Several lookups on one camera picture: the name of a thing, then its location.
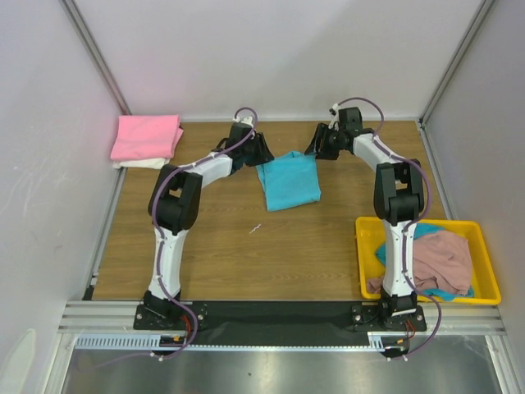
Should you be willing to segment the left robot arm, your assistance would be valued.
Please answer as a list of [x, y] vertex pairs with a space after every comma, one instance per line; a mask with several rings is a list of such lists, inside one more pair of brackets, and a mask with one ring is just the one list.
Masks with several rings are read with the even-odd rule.
[[199, 215], [202, 190], [233, 175], [242, 167], [256, 167], [274, 159], [262, 133], [249, 121], [236, 121], [230, 134], [196, 162], [162, 167], [148, 204], [155, 234], [153, 275], [143, 305], [162, 328], [180, 321], [180, 266], [189, 229]]

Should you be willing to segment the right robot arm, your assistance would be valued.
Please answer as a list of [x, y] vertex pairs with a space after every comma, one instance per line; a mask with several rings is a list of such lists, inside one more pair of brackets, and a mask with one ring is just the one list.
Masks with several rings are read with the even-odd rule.
[[425, 212], [423, 188], [428, 185], [420, 165], [398, 155], [371, 128], [363, 126], [357, 107], [335, 104], [330, 123], [317, 125], [305, 153], [316, 159], [336, 160], [347, 151], [374, 172], [373, 207], [386, 231], [385, 274], [375, 320], [395, 330], [417, 312], [418, 293], [413, 282], [413, 237]]

